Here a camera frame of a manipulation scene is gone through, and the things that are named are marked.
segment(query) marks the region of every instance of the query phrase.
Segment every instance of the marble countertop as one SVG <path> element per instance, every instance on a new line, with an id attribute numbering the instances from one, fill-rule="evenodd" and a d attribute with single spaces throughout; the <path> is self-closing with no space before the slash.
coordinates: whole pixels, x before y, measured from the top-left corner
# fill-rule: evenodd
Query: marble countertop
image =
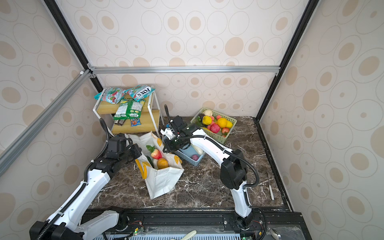
<path id="1" fill-rule="evenodd" d="M 189 122 L 191 117 L 183 117 Z M 252 205 L 257 207 L 283 206 L 280 191 L 272 174 L 268 159 L 251 117 L 235 117 L 237 124 L 225 145 L 240 149 L 258 171 L 259 185 L 248 188 Z M 124 208 L 181 208 L 181 207 L 234 207 L 231 192 L 220 180 L 220 168 L 207 154 L 197 167 L 183 161 L 184 173 L 175 189 L 155 199 L 150 199 L 145 181 L 135 162 L 122 168 L 114 178 L 100 191 L 89 208 L 107 208 L 110 206 Z M 271 200 L 270 184 L 275 197 Z M 252 170 L 248 169 L 248 183 L 255 181 Z"/>

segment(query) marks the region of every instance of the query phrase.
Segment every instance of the shelf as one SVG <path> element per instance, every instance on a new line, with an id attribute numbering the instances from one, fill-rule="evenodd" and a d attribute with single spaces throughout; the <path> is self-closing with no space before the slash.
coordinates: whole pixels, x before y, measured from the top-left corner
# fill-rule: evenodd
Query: shelf
<path id="1" fill-rule="evenodd" d="M 147 109 L 147 112 L 141 112 L 141 116 L 140 116 L 141 125 L 131 127 L 131 121 L 127 119 L 122 126 L 113 124 L 112 133 L 113 134 L 119 134 L 119 133 L 132 134 L 132 133 L 138 133 L 138 132 L 156 131 L 159 128 L 160 110 L 152 109 L 152 114 L 156 122 L 156 128 L 153 125 L 152 118 Z"/>
<path id="2" fill-rule="evenodd" d="M 124 96 L 124 98 L 129 99 L 132 97 L 129 94 L 126 94 Z M 145 100 L 145 103 L 144 103 L 143 109 L 141 110 L 141 113 L 148 113 L 149 112 L 149 110 L 148 110 L 149 96 L 144 98 L 144 100 Z M 118 110 L 119 106 L 120 106 L 120 104 L 112 104 L 112 103 L 108 103 L 105 101 L 101 101 L 99 108 L 96 111 L 98 114 L 114 114 Z"/>

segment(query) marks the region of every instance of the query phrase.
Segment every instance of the yellow lemon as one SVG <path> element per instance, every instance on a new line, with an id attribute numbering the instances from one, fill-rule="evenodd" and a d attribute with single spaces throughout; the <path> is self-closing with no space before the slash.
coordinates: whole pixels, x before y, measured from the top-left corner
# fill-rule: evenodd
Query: yellow lemon
<path id="1" fill-rule="evenodd" d="M 225 127 L 231 129 L 231 127 L 233 127 L 233 124 L 230 121 L 227 121 L 227 125 Z"/>
<path id="2" fill-rule="evenodd" d="M 228 121 L 225 118 L 219 118 L 217 120 L 217 125 L 219 125 L 219 127 L 221 127 L 221 128 L 224 128 L 227 126 L 227 122 Z"/>
<path id="3" fill-rule="evenodd" d="M 160 158 L 157 161 L 157 167 L 158 167 L 158 169 L 163 169 L 163 168 L 169 167 L 167 160 L 165 158 L 163 158 L 163 157 Z"/>

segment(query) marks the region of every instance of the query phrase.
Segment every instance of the wallpaper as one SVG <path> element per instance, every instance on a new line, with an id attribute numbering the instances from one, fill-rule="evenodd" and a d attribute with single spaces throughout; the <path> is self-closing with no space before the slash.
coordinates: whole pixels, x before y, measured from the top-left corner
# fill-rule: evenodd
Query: wallpaper
<path id="1" fill-rule="evenodd" d="M 37 0 L 0 1 L 0 153 L 82 67 Z"/>
<path id="2" fill-rule="evenodd" d="M 384 1 L 325 0 L 261 124 L 314 240 L 384 234 Z"/>
<path id="3" fill-rule="evenodd" d="M 308 0 L 56 0 L 93 66 L 279 65 Z"/>
<path id="4" fill-rule="evenodd" d="M 96 93 L 90 80 L 82 84 L 0 177 L 1 240 L 29 239 L 34 222 L 45 221 L 83 180 L 106 138 L 92 111 Z"/>
<path id="5" fill-rule="evenodd" d="M 171 116 L 195 116 L 202 107 L 228 116 L 256 116 L 274 76 L 275 73 L 98 74 L 107 87 L 154 85 L 164 116 L 164 104 Z"/>

